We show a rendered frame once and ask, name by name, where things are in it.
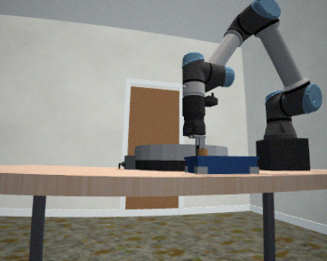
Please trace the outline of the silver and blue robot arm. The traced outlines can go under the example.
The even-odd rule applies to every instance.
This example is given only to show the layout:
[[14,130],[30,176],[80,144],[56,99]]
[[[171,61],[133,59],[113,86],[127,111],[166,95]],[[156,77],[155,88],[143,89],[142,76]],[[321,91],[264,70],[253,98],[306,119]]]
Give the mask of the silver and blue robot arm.
[[301,74],[279,29],[280,14],[275,0],[253,1],[235,17],[207,62],[200,52],[184,55],[182,85],[192,81],[204,83],[205,80],[205,93],[219,86],[231,86],[235,71],[225,65],[237,46],[254,35],[263,43],[284,86],[281,91],[273,91],[266,96],[267,127],[264,138],[297,138],[291,117],[317,111],[322,105],[323,95],[319,86],[310,84]]

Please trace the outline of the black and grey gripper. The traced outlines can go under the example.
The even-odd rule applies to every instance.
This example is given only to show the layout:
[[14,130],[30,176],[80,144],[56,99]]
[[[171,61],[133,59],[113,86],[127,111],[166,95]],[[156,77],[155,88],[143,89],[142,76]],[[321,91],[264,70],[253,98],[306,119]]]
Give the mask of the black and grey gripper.
[[182,85],[182,115],[184,116],[183,136],[195,138],[195,155],[197,149],[205,149],[205,107],[218,105],[218,99],[205,96],[204,83],[187,82]]

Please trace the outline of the blue crate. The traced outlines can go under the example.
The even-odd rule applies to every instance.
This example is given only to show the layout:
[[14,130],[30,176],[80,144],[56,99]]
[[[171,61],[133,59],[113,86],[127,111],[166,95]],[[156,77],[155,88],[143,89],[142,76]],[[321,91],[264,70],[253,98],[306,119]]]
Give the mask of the blue crate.
[[189,156],[184,157],[186,160],[185,172],[195,174],[259,174],[257,159],[259,156]]

